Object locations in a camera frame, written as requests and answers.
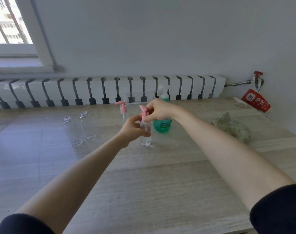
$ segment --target pink pump bottle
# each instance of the pink pump bottle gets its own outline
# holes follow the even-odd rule
[[[115,104],[119,104],[120,106],[120,112],[123,116],[123,121],[122,121],[122,125],[124,124],[124,122],[126,122],[126,120],[128,119],[128,113],[127,113],[127,107],[125,105],[125,101],[119,101],[116,102]]]
[[[142,105],[139,105],[139,107],[143,111],[142,117],[148,116],[148,112],[147,112],[146,107],[142,106]],[[150,122],[144,122],[143,120],[141,120],[140,129],[151,132],[151,123]],[[144,147],[150,146],[151,137],[143,137],[143,136],[141,136],[139,139],[140,139],[140,144],[142,146],[144,146]]]

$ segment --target black sleeve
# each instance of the black sleeve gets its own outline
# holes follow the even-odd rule
[[[27,214],[17,213],[3,219],[0,234],[54,234],[42,221]]]
[[[259,200],[251,209],[250,220],[259,234],[296,234],[296,184]]]

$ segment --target pink nozzle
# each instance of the pink nozzle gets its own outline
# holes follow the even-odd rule
[[[125,101],[119,101],[119,102],[116,102],[115,104],[120,104],[120,112],[121,113],[127,113],[127,107],[125,105]]]
[[[148,116],[149,113],[147,112],[146,107],[145,107],[145,106],[142,106],[142,105],[139,105],[139,107],[140,107],[140,109],[143,111],[143,112],[142,112],[142,116],[143,116],[143,117]]]

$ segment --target right arm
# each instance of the right arm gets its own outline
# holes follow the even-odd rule
[[[295,184],[257,151],[192,112],[160,99],[151,101],[146,108],[150,112],[143,117],[146,122],[171,118],[180,123],[249,210],[272,191]]]

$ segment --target hand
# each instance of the hand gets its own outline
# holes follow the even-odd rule
[[[135,115],[127,119],[127,121],[123,124],[121,130],[116,135],[118,136],[123,143],[123,148],[127,147],[128,144],[139,138],[140,136],[150,137],[151,133],[139,128],[140,124],[137,121],[141,121],[140,115]]]
[[[150,122],[153,120],[167,120],[173,119],[174,113],[179,106],[170,104],[161,99],[154,99],[146,106],[148,109],[148,116],[143,117],[144,122]]]

